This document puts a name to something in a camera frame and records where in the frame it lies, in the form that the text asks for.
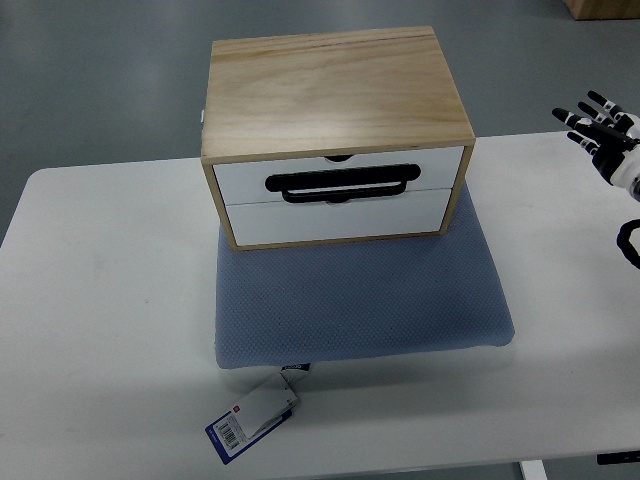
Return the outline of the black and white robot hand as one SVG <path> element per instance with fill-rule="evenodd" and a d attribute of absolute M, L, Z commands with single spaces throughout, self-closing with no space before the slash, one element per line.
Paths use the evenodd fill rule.
<path fill-rule="evenodd" d="M 569 127 L 567 137 L 591 156 L 609 185 L 639 200 L 639 116 L 596 91 L 587 96 L 598 108 L 579 102 L 584 116 L 558 107 L 552 115 Z"/>

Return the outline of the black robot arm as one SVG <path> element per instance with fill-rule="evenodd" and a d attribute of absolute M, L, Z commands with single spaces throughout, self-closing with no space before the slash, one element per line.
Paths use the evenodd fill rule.
<path fill-rule="evenodd" d="M 630 194 L 639 203 L 639 175 L 631 182 Z M 624 258 L 636 269 L 640 268 L 639 251 L 632 243 L 633 233 L 639 230 L 639 219 L 624 223 L 617 234 L 616 245 Z"/>

